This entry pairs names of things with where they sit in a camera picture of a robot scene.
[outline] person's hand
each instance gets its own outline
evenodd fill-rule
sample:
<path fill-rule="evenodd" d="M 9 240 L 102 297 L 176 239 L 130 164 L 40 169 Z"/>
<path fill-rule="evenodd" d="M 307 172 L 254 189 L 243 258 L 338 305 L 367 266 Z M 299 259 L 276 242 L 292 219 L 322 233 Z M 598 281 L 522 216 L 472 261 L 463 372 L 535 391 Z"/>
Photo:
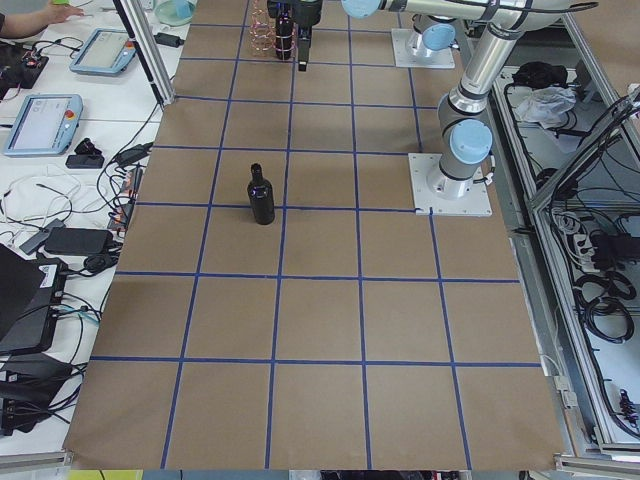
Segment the person's hand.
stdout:
<path fill-rule="evenodd" d="M 42 11 L 48 25 L 62 23 L 73 15 L 84 15 L 84 11 L 81 8 L 72 7 L 71 5 L 54 5 L 51 0 L 49 0 L 49 3 L 47 3 L 47 6 L 44 7 Z"/>

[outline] bottle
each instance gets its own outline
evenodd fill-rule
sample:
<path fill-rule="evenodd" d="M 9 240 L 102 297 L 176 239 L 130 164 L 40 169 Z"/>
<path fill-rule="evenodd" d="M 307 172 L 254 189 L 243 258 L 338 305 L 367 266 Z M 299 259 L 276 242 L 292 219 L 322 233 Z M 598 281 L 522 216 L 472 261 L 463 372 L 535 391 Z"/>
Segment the bottle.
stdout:
<path fill-rule="evenodd" d="M 249 35 L 251 38 L 251 54 L 254 57 L 268 56 L 273 49 L 274 32 L 266 0 L 253 0 Z"/>
<path fill-rule="evenodd" d="M 259 163 L 251 165 L 251 177 L 247 193 L 253 216 L 260 225 L 269 225 L 276 218 L 273 187 L 269 180 L 262 176 L 262 167 Z"/>
<path fill-rule="evenodd" d="M 280 60 L 289 60 L 293 50 L 293 20 L 289 11 L 283 9 L 276 19 L 276 56 Z"/>

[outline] tiled surface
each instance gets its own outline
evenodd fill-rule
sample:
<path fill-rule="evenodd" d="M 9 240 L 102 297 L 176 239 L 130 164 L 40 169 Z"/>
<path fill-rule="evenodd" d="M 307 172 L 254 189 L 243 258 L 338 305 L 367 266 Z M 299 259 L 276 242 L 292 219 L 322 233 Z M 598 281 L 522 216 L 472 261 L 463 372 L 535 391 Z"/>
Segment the tiled surface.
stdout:
<path fill-rule="evenodd" d="M 299 73 L 251 56 L 247 5 L 199 2 L 67 446 L 85 468 L 548 468 L 497 202 L 413 213 L 406 154 L 441 151 L 459 71 L 392 68 L 407 15 L 326 0 Z"/>

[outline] blue joint cap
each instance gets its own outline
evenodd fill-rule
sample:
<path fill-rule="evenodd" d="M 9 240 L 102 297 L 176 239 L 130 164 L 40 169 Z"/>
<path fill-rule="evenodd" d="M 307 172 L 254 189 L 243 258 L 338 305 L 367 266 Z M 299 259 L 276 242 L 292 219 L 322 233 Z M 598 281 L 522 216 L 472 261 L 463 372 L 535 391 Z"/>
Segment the blue joint cap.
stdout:
<path fill-rule="evenodd" d="M 439 23 L 427 28 L 422 34 L 422 43 L 429 50 L 439 52 L 449 48 L 456 39 L 456 29 L 448 23 Z"/>
<path fill-rule="evenodd" d="M 453 154 L 467 165 L 475 165 L 487 158 L 492 143 L 491 130 L 479 120 L 463 120 L 453 127 L 449 140 Z"/>
<path fill-rule="evenodd" d="M 342 8 L 353 18 L 367 18 L 380 7 L 380 0 L 342 0 Z"/>

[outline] yellow object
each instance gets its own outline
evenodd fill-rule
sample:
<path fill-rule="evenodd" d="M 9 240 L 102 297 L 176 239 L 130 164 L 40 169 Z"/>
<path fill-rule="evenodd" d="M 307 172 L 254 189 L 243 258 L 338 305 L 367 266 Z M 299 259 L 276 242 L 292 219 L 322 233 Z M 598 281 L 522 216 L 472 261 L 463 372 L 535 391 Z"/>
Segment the yellow object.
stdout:
<path fill-rule="evenodd" d="M 142 470 L 102 470 L 105 480 L 142 480 Z M 102 480 L 100 470 L 71 470 L 68 480 Z"/>

